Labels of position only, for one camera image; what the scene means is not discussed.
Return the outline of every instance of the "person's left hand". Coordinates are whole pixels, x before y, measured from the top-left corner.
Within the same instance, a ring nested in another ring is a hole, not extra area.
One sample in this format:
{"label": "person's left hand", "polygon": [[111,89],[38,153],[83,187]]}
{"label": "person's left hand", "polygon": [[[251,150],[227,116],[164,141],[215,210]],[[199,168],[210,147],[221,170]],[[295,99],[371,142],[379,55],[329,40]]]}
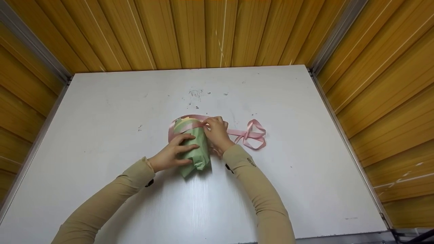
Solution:
{"label": "person's left hand", "polygon": [[199,145],[197,144],[185,146],[179,145],[184,140],[194,138],[196,138],[194,135],[188,133],[177,135],[159,153],[157,153],[154,157],[149,158],[148,161],[151,164],[151,167],[154,169],[154,173],[175,166],[187,165],[192,163],[190,159],[177,159],[176,155],[178,153],[188,152],[195,148],[199,148]]}

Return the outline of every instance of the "hand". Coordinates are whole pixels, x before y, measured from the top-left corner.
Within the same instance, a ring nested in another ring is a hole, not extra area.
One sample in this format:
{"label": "hand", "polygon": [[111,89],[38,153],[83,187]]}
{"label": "hand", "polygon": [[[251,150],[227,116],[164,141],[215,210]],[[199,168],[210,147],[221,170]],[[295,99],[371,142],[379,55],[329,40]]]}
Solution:
{"label": "hand", "polygon": [[204,124],[205,135],[214,145],[220,156],[223,155],[223,153],[231,146],[235,145],[235,143],[230,140],[229,135],[227,134],[228,123],[223,121],[220,116],[207,118],[204,120]]}
{"label": "hand", "polygon": [[151,164],[151,167],[154,169],[154,173],[175,166],[187,165],[192,163],[190,159],[177,159],[176,155],[178,153],[188,152],[195,148],[199,148],[199,145],[197,144],[185,146],[179,145],[184,140],[194,138],[196,138],[194,135],[188,133],[177,135],[159,153],[157,153],[154,157],[149,158],[148,161]]}

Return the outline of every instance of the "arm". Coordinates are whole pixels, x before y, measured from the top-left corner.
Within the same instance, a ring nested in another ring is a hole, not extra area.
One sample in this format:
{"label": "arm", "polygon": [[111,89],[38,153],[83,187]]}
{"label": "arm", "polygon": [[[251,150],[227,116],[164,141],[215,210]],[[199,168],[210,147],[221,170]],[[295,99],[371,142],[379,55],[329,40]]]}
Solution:
{"label": "arm", "polygon": [[178,135],[154,157],[137,161],[75,210],[60,226],[52,244],[92,244],[122,204],[146,184],[152,184],[156,172],[191,163],[190,159],[176,159],[176,155],[198,148],[196,144],[179,145],[194,138],[191,134]]}
{"label": "arm", "polygon": [[252,157],[227,135],[227,122],[221,117],[204,121],[205,134],[241,182],[255,208],[258,221],[258,244],[295,244],[288,212],[270,181],[256,166]]}
{"label": "arm", "polygon": [[75,210],[60,226],[52,244],[93,243],[98,231],[121,205],[154,176],[146,158],[137,161]]}

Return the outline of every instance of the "green wrapping paper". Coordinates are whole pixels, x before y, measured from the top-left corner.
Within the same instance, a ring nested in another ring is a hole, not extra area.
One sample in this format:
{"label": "green wrapping paper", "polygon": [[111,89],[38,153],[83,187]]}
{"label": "green wrapping paper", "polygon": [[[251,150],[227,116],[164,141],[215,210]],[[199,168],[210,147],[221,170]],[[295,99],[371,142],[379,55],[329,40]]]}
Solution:
{"label": "green wrapping paper", "polygon": [[[178,119],[175,122],[174,133],[179,133],[179,131],[186,125],[197,121],[192,118]],[[198,170],[203,170],[211,161],[210,154],[208,152],[208,142],[205,136],[204,128],[193,128],[189,129],[184,133],[191,133],[196,138],[191,140],[184,140],[181,145],[191,145],[198,144],[200,147],[195,148],[189,152],[180,154],[179,159],[191,159],[192,164],[180,166],[181,175],[185,178],[187,177],[195,168]]]}

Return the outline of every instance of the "satin ribbon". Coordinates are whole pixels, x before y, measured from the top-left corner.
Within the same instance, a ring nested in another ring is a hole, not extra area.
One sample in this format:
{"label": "satin ribbon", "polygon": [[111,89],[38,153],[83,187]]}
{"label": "satin ribbon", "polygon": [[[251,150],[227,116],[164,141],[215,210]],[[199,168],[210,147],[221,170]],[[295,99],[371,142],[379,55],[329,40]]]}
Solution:
{"label": "satin ribbon", "polygon": [[[193,119],[197,119],[199,121],[195,121],[193,123],[189,123],[188,125],[184,126],[181,130],[180,133],[174,134],[174,128],[175,128],[175,122],[178,119],[184,119],[186,117],[189,118],[193,118]],[[202,123],[202,121],[206,120],[207,118],[209,118],[209,116],[204,116],[204,115],[197,115],[197,114],[190,114],[190,115],[184,115],[182,117],[179,117],[178,119],[172,121],[172,123],[170,124],[169,127],[169,142],[177,135],[182,134],[184,132],[186,132],[189,129],[193,129],[193,128],[198,128],[198,127],[203,127],[204,124]],[[253,126],[256,126],[256,128],[258,128],[258,130],[260,130],[261,132],[253,132]],[[259,150],[263,147],[266,146],[266,142],[265,142],[265,138],[264,135],[266,134],[266,130],[264,129],[264,127],[262,127],[262,125],[256,120],[256,119],[252,119],[248,122],[247,124],[247,130],[246,131],[241,131],[241,130],[235,130],[235,129],[228,129],[227,133],[229,135],[237,135],[237,138],[234,140],[234,143],[237,144],[241,138],[243,139],[243,145],[245,145],[246,147],[252,149],[252,150]],[[250,143],[247,141],[248,138],[257,140],[259,142],[262,142],[262,144],[255,148],[252,145],[250,145]]]}

